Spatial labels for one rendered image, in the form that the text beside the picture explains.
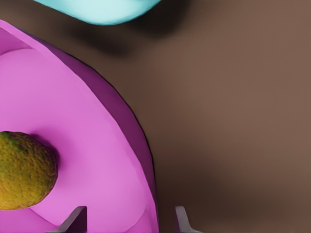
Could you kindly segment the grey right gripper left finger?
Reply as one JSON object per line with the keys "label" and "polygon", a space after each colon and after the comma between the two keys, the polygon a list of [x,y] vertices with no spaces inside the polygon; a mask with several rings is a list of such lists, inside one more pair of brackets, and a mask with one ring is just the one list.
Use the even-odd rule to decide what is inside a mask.
{"label": "grey right gripper left finger", "polygon": [[87,233],[87,207],[76,207],[53,233]]}

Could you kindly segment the light blue tray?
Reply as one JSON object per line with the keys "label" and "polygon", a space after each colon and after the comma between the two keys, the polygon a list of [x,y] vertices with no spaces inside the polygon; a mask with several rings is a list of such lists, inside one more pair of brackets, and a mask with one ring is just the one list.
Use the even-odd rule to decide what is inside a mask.
{"label": "light blue tray", "polygon": [[161,0],[34,0],[93,25],[118,25],[145,14]]}

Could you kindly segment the pink round plate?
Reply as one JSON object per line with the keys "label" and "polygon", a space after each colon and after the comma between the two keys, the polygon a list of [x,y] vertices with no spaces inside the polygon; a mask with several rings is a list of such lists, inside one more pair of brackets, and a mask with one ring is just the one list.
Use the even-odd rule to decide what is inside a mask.
{"label": "pink round plate", "polygon": [[41,203],[0,210],[0,233],[56,230],[78,206],[87,233],[158,233],[152,156],[134,114],[96,71],[0,20],[0,132],[50,147],[58,179]]}

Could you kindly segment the green-tinged orange fruit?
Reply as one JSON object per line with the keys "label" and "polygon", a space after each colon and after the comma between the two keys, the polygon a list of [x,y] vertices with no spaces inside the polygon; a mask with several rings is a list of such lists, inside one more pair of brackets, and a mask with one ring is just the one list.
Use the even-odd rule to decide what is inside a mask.
{"label": "green-tinged orange fruit", "polygon": [[58,178],[53,151],[22,132],[0,132],[0,210],[35,206]]}

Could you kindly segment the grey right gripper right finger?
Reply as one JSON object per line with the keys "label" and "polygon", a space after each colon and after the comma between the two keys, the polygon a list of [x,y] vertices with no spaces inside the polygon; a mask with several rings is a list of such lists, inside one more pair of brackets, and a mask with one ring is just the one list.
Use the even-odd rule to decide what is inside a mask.
{"label": "grey right gripper right finger", "polygon": [[175,207],[175,233],[203,233],[190,226],[186,210],[183,206]]}

